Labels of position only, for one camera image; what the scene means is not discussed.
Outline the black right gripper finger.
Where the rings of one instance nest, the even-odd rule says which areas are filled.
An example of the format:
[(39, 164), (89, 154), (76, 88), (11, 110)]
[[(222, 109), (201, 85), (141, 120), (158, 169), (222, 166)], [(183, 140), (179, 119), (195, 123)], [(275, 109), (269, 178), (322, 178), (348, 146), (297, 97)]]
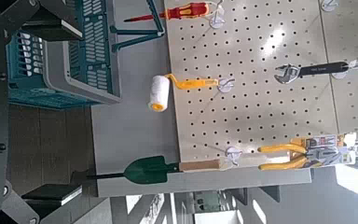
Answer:
[(82, 194), (81, 185), (45, 184), (20, 196), (9, 181), (4, 185), (0, 224), (48, 224)]
[(47, 41), (83, 38), (75, 12), (63, 0), (0, 0), (0, 16), (10, 35), (23, 31)]

